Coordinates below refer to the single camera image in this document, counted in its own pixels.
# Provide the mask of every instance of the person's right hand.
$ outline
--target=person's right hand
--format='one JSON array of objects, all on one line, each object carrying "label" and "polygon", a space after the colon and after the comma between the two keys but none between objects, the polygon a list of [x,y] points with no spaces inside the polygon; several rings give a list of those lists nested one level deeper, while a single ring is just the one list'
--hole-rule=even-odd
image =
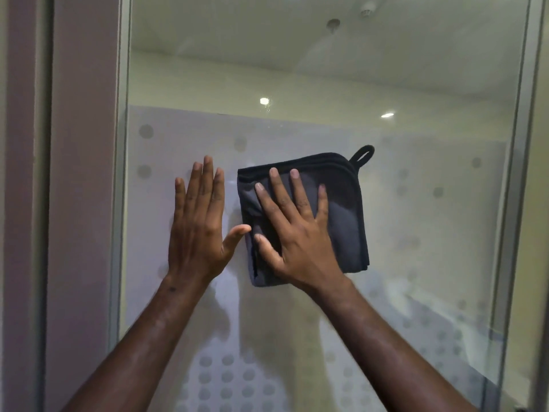
[{"label": "person's right hand", "polygon": [[297,169],[290,178],[294,186],[295,204],[290,199],[276,168],[269,172],[278,205],[264,186],[255,184],[257,197],[271,220],[282,244],[282,255],[273,249],[267,238],[255,235],[259,252],[275,273],[299,289],[312,294],[336,287],[345,276],[341,273],[328,235],[328,195],[319,188],[316,218],[313,216],[305,188]]}]

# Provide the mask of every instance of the person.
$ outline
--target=person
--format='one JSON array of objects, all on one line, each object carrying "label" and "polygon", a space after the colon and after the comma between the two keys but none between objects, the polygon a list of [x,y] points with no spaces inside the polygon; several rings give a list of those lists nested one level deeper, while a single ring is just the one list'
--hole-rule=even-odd
[{"label": "person", "polygon": [[[402,339],[340,270],[328,235],[328,195],[319,187],[313,216],[299,172],[291,171],[295,203],[275,168],[277,203],[257,183],[257,196],[282,243],[282,254],[254,238],[276,274],[307,293],[324,311],[380,400],[391,412],[476,410]],[[188,188],[175,179],[168,273],[114,350],[80,387],[64,412],[145,411],[182,332],[210,282],[219,275],[248,225],[222,238],[224,174],[211,157],[194,163]]]}]

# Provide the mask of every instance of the black hanging loop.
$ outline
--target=black hanging loop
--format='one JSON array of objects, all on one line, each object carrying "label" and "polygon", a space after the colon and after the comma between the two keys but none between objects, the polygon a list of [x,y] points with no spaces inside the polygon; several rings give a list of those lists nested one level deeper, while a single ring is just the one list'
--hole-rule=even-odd
[{"label": "black hanging loop", "polygon": [[363,146],[359,149],[358,152],[353,155],[352,158],[349,159],[349,161],[358,171],[362,166],[368,163],[372,156],[374,156],[374,152],[374,146],[372,146],[371,144]]}]

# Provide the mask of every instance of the folded gray cloth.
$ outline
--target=folded gray cloth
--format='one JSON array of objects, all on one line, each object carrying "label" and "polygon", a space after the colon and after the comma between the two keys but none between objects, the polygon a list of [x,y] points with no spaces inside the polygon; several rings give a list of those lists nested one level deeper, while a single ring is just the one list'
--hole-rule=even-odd
[{"label": "folded gray cloth", "polygon": [[242,221],[251,226],[246,235],[248,250],[248,271],[254,286],[275,286],[285,282],[278,278],[257,251],[253,236],[263,234],[281,253],[278,235],[261,208],[255,193],[255,184],[261,182],[271,197],[275,199],[269,169],[275,167],[286,190],[293,199],[293,188],[289,173],[297,169],[301,175],[305,192],[316,216],[318,190],[326,185],[328,192],[328,234],[332,240],[335,257],[343,273],[366,270],[369,265],[368,246],[364,231],[362,193],[359,184],[359,170],[374,154],[374,147],[362,147],[347,160],[337,153],[321,153],[296,160],[270,165],[247,167],[238,170],[237,188],[242,210]]}]

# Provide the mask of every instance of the person's right arm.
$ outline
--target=person's right arm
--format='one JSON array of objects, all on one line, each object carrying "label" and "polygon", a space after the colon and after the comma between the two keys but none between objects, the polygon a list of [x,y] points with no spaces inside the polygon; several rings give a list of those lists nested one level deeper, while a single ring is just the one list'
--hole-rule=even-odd
[{"label": "person's right arm", "polygon": [[256,192],[282,243],[279,255],[262,235],[262,257],[282,278],[305,291],[325,312],[388,411],[475,411],[438,372],[400,337],[341,272],[328,235],[328,197],[319,189],[313,216],[296,169],[295,204],[276,169],[271,183],[278,205],[260,183]]}]

